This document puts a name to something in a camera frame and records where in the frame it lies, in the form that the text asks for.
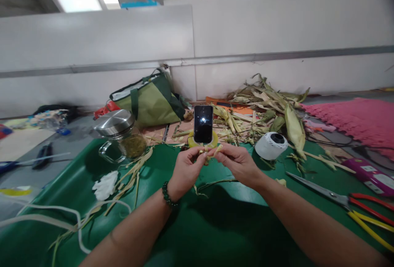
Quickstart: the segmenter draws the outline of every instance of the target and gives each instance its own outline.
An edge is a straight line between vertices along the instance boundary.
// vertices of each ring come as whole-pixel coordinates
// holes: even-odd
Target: phone screen
[[[212,141],[213,107],[198,105],[194,108],[194,140],[197,143]]]

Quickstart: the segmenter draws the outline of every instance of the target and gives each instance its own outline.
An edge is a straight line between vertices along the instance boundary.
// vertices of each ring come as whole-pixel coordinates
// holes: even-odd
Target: green table
[[[92,186],[104,174],[116,170],[98,156],[103,140],[93,140],[70,163],[64,171],[35,199],[36,204],[62,205],[76,209],[82,216],[95,204]],[[370,245],[386,250],[364,232],[346,211],[315,192],[303,187],[284,174],[285,171],[299,174],[293,161],[286,159],[292,152],[288,149],[279,158],[276,170],[270,170],[249,145],[256,164],[270,177],[286,179],[287,187],[304,197],[334,219],[352,230]],[[157,145],[152,157],[146,162],[140,175],[138,205],[151,196],[172,175],[179,148]],[[307,142],[305,150],[315,155],[324,153],[322,148]],[[372,191],[348,173],[332,172],[325,164],[308,158],[305,165],[317,174],[308,174],[307,179],[339,194],[360,192],[374,195]],[[203,167],[197,186],[203,183],[232,178],[230,171],[216,160]],[[291,266],[312,265],[298,248],[278,218],[255,191],[240,183],[220,183],[203,191],[209,198],[196,196],[190,190],[181,201],[178,213],[173,214],[159,236],[146,266]],[[135,189],[125,194],[123,201],[134,204]],[[392,213],[373,203],[365,203],[392,218]],[[83,229],[83,241],[93,249],[127,214],[125,207],[116,204],[107,217],[103,216],[107,205],[96,213]],[[28,208],[23,214],[45,213],[69,223],[75,216],[57,211]],[[371,225],[379,235],[393,244],[389,232]],[[50,266],[53,251],[49,245],[65,231],[40,222],[25,221],[9,226],[0,234],[0,262],[2,266]],[[57,251],[57,266],[76,266],[85,257],[79,249],[77,235],[63,241]]]

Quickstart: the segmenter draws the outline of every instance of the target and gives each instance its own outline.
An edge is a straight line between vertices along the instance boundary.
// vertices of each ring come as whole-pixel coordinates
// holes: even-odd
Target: white tissue
[[[106,174],[100,179],[100,182],[96,181],[94,182],[94,185],[92,187],[92,190],[96,190],[94,192],[94,195],[96,196],[96,199],[98,201],[104,201],[108,197],[110,197],[111,194],[114,194],[115,192],[115,183],[116,180],[118,179],[118,171],[112,171],[109,174]]]
[[[275,132],[268,132],[260,138],[260,140],[254,146],[257,154],[264,158],[265,160],[275,160],[283,151],[287,149],[288,143],[286,138],[284,143],[275,143],[271,139],[272,134],[277,134]]]

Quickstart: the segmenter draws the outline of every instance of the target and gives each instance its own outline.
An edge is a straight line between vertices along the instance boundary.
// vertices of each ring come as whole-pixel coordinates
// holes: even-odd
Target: hand
[[[212,149],[208,156],[212,156],[215,151],[216,148]],[[230,169],[235,179],[252,189],[261,185],[262,177],[266,177],[244,147],[223,143],[222,150],[216,154],[215,158]]]
[[[193,147],[178,154],[174,172],[167,185],[172,201],[177,202],[196,183],[207,157],[207,152],[199,155],[200,150],[204,150],[204,147]]]

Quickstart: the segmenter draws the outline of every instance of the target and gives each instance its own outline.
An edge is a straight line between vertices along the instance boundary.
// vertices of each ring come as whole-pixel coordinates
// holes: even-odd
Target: tape roll
[[[197,146],[201,146],[201,147],[205,146],[202,143],[197,143],[194,140],[193,136],[194,136],[194,132],[190,132],[190,134],[188,135],[188,144],[190,148]],[[219,137],[214,131],[212,131],[212,141],[209,144],[207,144],[207,146],[208,148],[215,148],[218,145],[218,143],[219,143]]]
[[[274,160],[287,149],[287,146],[285,137],[277,132],[268,132],[260,138],[254,149],[260,157],[266,160]]]

